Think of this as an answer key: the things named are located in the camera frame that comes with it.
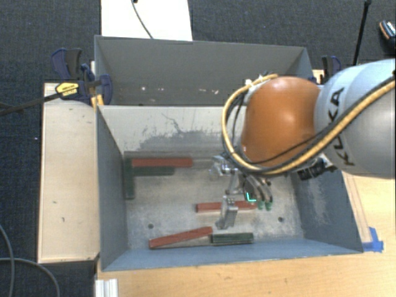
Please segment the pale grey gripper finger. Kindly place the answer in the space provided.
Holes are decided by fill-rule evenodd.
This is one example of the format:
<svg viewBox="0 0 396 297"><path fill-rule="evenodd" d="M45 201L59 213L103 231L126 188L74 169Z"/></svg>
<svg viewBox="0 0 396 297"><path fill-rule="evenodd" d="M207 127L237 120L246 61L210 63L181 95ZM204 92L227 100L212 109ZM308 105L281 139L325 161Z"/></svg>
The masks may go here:
<svg viewBox="0 0 396 297"><path fill-rule="evenodd" d="M227 196L223 196L222 205L220 208L220 218L216 221L215 225L219 230L228 228L228 216L230 213L231 201Z"/></svg>
<svg viewBox="0 0 396 297"><path fill-rule="evenodd" d="M228 227L234 227L239 207L234 199L228 199Z"/></svg>

